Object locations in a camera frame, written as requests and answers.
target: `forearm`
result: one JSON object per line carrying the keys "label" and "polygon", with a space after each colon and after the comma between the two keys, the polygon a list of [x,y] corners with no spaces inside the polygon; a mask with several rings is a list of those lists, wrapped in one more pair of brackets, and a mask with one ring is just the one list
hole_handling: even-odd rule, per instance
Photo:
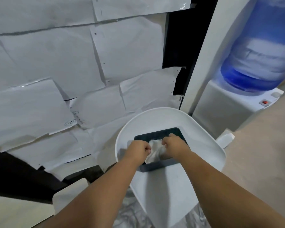
{"label": "forearm", "polygon": [[190,150],[185,169],[211,227],[285,227],[285,219]]}
{"label": "forearm", "polygon": [[122,159],[44,227],[112,227],[136,169],[136,164]]}

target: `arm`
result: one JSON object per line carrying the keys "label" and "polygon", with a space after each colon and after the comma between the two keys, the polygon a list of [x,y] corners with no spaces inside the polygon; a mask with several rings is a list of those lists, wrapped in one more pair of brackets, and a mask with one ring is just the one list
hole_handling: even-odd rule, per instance
{"label": "arm", "polygon": [[285,227],[285,218],[192,152],[181,138],[170,134],[163,145],[185,169],[212,228]]}
{"label": "arm", "polygon": [[133,141],[120,162],[51,218],[44,228],[112,227],[136,169],[150,149],[147,142]]}

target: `water bottle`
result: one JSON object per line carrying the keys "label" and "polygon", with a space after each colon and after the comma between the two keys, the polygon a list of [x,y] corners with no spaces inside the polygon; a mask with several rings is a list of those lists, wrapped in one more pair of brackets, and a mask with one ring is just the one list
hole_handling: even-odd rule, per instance
{"label": "water bottle", "polygon": [[285,79],[285,0],[257,1],[221,73],[247,92],[272,90]]}

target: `white plastic tray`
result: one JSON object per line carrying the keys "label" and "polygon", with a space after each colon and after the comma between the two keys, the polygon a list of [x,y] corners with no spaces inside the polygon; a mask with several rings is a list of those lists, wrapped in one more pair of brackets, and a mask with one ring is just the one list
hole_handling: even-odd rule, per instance
{"label": "white plastic tray", "polygon": [[[181,130],[192,151],[217,170],[223,169],[226,154],[217,142],[189,115],[168,107],[145,111],[123,127],[115,144],[116,160],[136,135],[172,127]],[[173,226],[198,203],[181,164],[145,173],[136,171],[130,187],[156,228]]]}

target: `hand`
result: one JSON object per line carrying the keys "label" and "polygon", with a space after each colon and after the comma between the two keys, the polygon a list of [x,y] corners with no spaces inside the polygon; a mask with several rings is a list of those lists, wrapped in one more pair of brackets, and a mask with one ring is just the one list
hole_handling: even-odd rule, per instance
{"label": "hand", "polygon": [[169,137],[163,138],[162,145],[165,145],[167,154],[178,161],[180,161],[180,157],[183,153],[190,151],[190,147],[186,142],[172,133],[169,134]]}
{"label": "hand", "polygon": [[136,140],[131,142],[124,158],[139,166],[144,163],[150,153],[151,146],[148,142]]}

